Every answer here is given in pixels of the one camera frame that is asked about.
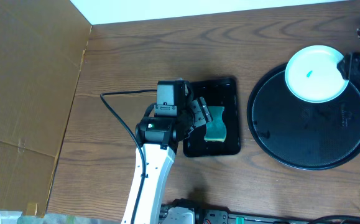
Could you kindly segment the mint green plate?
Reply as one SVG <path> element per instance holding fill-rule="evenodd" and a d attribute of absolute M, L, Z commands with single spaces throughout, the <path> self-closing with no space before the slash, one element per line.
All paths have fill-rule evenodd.
<path fill-rule="evenodd" d="M 285 69 L 288 89 L 309 103 L 325 103 L 338 97 L 349 80 L 337 65 L 344 59 L 338 50 L 325 45 L 312 45 L 295 53 Z"/>

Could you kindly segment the green yellow sponge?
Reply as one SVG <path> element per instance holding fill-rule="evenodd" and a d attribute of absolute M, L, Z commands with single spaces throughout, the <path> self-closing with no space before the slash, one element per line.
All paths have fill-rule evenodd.
<path fill-rule="evenodd" d="M 224 142 L 227 135 L 226 125 L 223 121 L 223 106 L 209 106 L 212 121 L 206 124 L 205 141 Z"/>

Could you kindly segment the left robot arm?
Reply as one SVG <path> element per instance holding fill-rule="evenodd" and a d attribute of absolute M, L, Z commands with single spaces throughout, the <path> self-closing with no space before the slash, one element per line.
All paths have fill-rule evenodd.
<path fill-rule="evenodd" d="M 179 142 L 212 119 L 204 98 L 194 96 L 190 82 L 158 82 L 157 101 L 136 125 L 136 165 L 123 223 L 158 223 Z"/>

